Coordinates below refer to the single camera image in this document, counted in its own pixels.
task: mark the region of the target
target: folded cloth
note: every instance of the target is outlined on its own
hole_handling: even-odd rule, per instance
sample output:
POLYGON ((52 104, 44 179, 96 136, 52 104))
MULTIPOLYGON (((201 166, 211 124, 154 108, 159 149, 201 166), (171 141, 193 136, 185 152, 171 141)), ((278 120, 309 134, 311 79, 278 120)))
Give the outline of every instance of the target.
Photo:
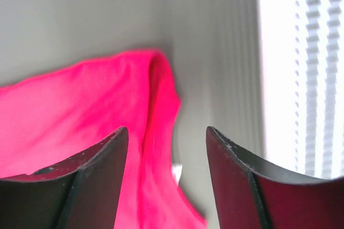
POLYGON ((128 156, 115 228, 206 228, 171 174, 180 107, 157 50, 86 60, 0 88, 0 177, 31 174, 96 144, 120 126, 128 156))

